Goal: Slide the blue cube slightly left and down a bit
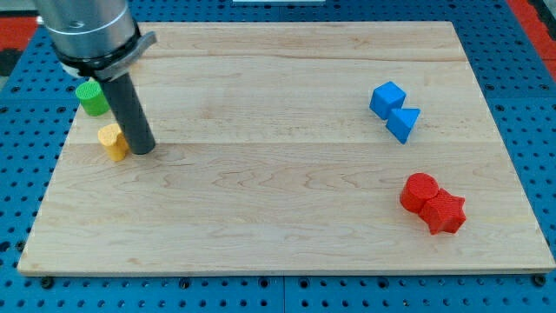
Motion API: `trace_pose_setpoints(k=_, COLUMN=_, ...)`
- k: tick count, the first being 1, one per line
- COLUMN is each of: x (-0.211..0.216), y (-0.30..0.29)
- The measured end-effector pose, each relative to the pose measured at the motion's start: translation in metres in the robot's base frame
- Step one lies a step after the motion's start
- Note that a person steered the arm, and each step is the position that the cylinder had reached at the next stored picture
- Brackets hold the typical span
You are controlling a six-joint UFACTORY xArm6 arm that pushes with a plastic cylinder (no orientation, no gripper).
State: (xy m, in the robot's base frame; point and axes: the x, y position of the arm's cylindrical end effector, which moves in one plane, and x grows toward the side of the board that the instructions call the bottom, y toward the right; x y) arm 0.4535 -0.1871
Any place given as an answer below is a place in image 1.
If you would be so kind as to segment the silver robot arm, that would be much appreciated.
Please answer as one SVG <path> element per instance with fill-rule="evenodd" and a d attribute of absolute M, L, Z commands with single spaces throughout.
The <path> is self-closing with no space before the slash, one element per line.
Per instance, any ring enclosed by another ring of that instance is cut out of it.
<path fill-rule="evenodd" d="M 143 34 L 127 0 L 35 0 L 55 53 L 72 76 L 109 82 L 157 42 Z"/>

